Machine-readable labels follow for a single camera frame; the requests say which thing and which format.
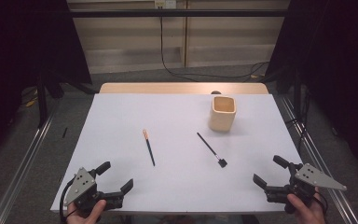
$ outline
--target white table surface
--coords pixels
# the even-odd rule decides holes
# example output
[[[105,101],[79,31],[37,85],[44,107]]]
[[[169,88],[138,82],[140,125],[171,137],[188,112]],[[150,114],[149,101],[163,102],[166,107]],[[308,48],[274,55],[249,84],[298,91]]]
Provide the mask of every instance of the white table surface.
[[[274,155],[301,162],[278,107],[269,94],[229,96],[236,100],[237,115],[229,133],[217,133],[208,127],[214,95],[96,94],[51,210],[59,211],[62,190],[79,167],[91,170],[110,161],[112,167],[96,178],[99,191],[119,191],[134,181],[123,207],[112,212],[282,211],[284,204],[268,203],[253,182],[257,174],[271,186],[288,184],[289,172]],[[197,133],[227,161],[225,168]]]

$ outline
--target metal bracket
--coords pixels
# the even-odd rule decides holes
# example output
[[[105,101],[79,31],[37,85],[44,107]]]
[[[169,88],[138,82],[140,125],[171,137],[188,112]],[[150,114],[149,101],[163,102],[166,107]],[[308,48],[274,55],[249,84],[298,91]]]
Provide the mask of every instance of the metal bracket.
[[[74,183],[69,189],[66,199],[63,202],[65,206],[76,200],[83,193],[89,190],[92,186],[96,185],[95,179],[89,174],[89,172],[81,167],[75,176]]]
[[[325,175],[322,171],[306,163],[297,173],[296,178],[311,184],[315,187],[327,188],[327,189],[338,189],[347,190],[347,187],[338,183],[335,179],[328,175]]]

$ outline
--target beige cup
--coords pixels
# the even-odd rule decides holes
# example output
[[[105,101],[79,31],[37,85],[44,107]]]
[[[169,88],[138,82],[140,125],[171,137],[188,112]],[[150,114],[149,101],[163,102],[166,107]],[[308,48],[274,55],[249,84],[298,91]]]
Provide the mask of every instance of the beige cup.
[[[234,98],[215,96],[212,100],[209,127],[218,132],[228,132],[234,121],[237,107]]]

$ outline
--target aluminum rail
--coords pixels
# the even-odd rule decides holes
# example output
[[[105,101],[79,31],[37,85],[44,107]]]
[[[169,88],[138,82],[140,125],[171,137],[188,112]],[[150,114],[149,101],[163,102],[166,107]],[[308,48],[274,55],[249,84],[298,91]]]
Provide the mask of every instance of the aluminum rail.
[[[294,107],[290,100],[287,97],[282,98],[283,105],[286,109],[287,114],[289,115],[290,119],[295,119],[296,115],[294,112]],[[308,151],[310,158],[312,159],[315,166],[323,171],[325,174],[329,175],[330,177],[334,178],[329,169],[327,168],[326,163],[324,162],[322,155],[319,153],[318,148],[313,143],[310,135],[307,131],[301,134],[302,130],[304,130],[304,124],[302,122],[296,122],[295,127],[299,136],[303,135],[303,144]],[[340,190],[336,189],[328,189],[328,192],[333,199],[333,202],[338,209],[338,212],[341,214],[343,220],[347,224],[358,224],[358,219],[354,214],[350,203],[348,202],[347,198],[345,197],[344,193]]]
[[[25,181],[25,178],[28,175],[28,172],[34,162],[34,158],[36,157],[37,152],[48,132],[48,128],[52,122],[54,114],[57,111],[60,101],[61,100],[55,102],[53,108],[51,109],[51,113],[48,116],[48,119],[41,128],[37,129],[34,139],[31,145],[28,147],[28,150],[25,153],[24,158],[22,159],[19,169],[12,178],[10,185],[8,186],[4,196],[0,201],[0,224],[6,222],[7,216],[13,206],[13,203],[15,202],[17,196],[20,193],[22,184]]]
[[[285,9],[133,9],[133,10],[89,10],[71,9],[69,12],[54,14],[73,18],[109,18],[109,17],[292,17],[304,16],[303,13],[289,13]]]

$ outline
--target black curtain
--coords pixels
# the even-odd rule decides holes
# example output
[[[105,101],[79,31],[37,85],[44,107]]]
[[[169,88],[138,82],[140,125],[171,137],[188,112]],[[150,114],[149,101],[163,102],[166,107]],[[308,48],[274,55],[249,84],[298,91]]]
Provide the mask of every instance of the black curtain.
[[[21,104],[21,92],[49,83],[91,83],[90,73],[65,0],[0,1],[0,140]]]
[[[292,68],[278,75],[277,88],[285,92],[297,69],[358,159],[358,1],[292,0],[289,7],[307,9],[310,16],[284,20],[266,76]]]

